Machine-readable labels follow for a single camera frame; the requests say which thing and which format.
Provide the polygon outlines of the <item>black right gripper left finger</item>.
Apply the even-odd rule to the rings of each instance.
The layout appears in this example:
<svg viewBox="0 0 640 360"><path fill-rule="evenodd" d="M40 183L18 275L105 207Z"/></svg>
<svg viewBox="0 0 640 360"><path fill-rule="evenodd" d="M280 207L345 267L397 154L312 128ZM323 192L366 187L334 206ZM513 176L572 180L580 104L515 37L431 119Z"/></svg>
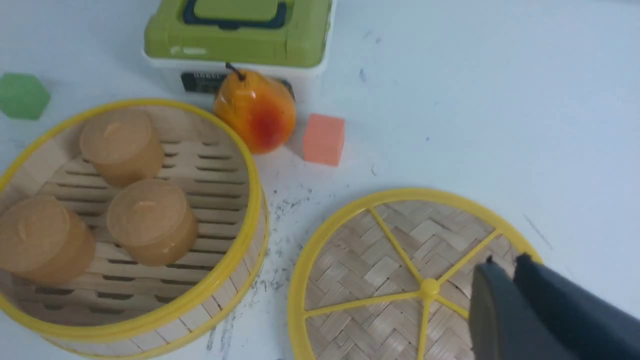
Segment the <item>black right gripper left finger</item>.
<svg viewBox="0 0 640 360"><path fill-rule="evenodd" d="M475 266L468 327L476 360L574 360L546 330L505 270L489 256Z"/></svg>

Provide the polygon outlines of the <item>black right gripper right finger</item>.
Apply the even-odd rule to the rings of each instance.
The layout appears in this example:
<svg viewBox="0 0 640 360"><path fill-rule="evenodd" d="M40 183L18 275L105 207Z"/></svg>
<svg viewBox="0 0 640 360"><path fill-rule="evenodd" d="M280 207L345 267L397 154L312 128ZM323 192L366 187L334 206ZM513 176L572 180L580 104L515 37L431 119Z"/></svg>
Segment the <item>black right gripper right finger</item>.
<svg viewBox="0 0 640 360"><path fill-rule="evenodd" d="M639 319L528 254L516 258L514 283L538 319L580 360L638 360Z"/></svg>

